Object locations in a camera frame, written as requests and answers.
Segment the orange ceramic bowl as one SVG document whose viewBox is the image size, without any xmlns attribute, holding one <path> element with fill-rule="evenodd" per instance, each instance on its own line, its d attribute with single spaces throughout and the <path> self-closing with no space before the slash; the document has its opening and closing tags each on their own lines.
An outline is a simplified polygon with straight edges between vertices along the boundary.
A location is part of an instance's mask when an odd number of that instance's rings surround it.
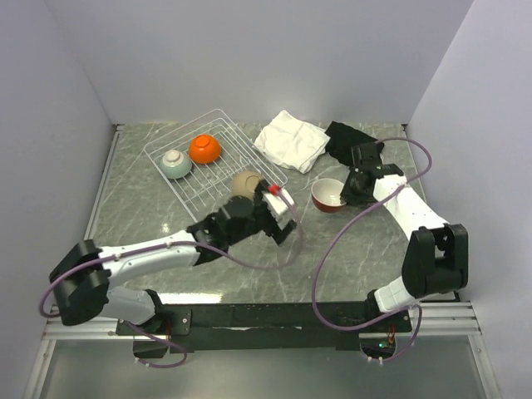
<svg viewBox="0 0 532 399">
<path fill-rule="evenodd" d="M 220 143 L 211 135 L 197 135 L 189 146 L 189 157 L 196 164 L 205 165 L 216 161 L 221 155 Z"/>
</svg>

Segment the red ceramic bowl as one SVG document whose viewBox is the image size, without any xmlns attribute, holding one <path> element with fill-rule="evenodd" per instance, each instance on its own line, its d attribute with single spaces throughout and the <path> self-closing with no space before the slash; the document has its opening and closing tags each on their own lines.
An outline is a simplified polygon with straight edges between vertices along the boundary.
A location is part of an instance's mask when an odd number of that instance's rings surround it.
<svg viewBox="0 0 532 399">
<path fill-rule="evenodd" d="M 341 193 L 344 183 L 332 178 L 316 180 L 311 186 L 311 196 L 314 206 L 323 213 L 333 214 L 346 206 Z"/>
</svg>

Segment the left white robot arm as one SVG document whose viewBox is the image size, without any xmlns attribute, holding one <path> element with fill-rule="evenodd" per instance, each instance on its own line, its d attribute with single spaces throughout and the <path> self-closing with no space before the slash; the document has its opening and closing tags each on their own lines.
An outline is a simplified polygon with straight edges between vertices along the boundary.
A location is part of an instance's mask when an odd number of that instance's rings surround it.
<svg viewBox="0 0 532 399">
<path fill-rule="evenodd" d="M 47 293 L 54 297 L 55 315 L 65 326 L 105 317 L 155 334 L 170 323 L 170 311 L 156 291 L 128 289 L 126 282 L 219 258 L 247 268 L 249 263 L 229 254 L 231 246 L 258 233 L 282 244 L 293 231 L 303 231 L 293 198 L 287 190 L 260 180 L 251 198 L 232 196 L 214 213 L 166 237 L 115 247 L 81 241 L 50 273 Z"/>
</svg>

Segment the dark brown striped bowl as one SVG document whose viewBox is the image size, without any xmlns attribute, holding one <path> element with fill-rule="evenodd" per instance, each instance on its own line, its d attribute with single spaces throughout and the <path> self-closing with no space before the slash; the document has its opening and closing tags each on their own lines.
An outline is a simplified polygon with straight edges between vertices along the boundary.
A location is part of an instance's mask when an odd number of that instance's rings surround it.
<svg viewBox="0 0 532 399">
<path fill-rule="evenodd" d="M 378 202 L 378 199 L 370 195 L 348 195 L 345 200 L 347 205 L 358 208 L 368 208 Z"/>
</svg>

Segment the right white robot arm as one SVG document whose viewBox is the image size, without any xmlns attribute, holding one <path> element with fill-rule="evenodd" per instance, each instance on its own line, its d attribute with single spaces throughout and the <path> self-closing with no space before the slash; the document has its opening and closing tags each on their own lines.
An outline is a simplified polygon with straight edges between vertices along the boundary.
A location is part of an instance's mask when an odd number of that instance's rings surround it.
<svg viewBox="0 0 532 399">
<path fill-rule="evenodd" d="M 377 144 L 356 145 L 351 152 L 341 198 L 347 204 L 383 205 L 408 239 L 401 276 L 365 300 L 365 324 L 379 332 L 398 308 L 467 285 L 469 235 L 462 224 L 450 224 L 434 212 L 397 165 L 383 163 Z"/>
</svg>

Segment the tan floral bowl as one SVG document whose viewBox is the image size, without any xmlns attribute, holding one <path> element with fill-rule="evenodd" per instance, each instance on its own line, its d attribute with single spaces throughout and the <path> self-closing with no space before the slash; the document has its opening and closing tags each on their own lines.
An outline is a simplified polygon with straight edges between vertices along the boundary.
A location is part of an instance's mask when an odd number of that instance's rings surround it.
<svg viewBox="0 0 532 399">
<path fill-rule="evenodd" d="M 262 179 L 263 176 L 256 171 L 242 171 L 233 178 L 230 194 L 232 196 L 243 196 L 253 200 L 255 189 Z"/>
</svg>

